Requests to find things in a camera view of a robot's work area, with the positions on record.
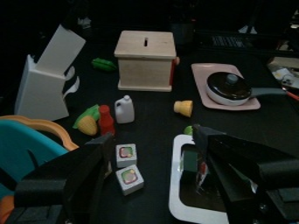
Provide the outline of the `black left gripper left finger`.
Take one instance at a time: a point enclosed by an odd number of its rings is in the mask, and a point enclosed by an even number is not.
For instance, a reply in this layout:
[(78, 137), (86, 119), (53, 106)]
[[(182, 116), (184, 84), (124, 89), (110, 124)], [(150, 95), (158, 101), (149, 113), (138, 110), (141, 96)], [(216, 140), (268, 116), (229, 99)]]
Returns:
[(15, 187), (13, 224), (96, 224), (112, 150), (105, 134), (35, 168)]

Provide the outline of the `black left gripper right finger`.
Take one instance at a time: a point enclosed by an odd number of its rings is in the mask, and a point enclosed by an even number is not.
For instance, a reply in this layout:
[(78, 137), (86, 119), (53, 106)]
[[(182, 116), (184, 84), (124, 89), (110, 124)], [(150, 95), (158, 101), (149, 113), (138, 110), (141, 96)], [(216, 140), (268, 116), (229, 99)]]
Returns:
[(192, 140), (228, 224), (299, 224), (299, 158), (198, 124), (192, 126)]

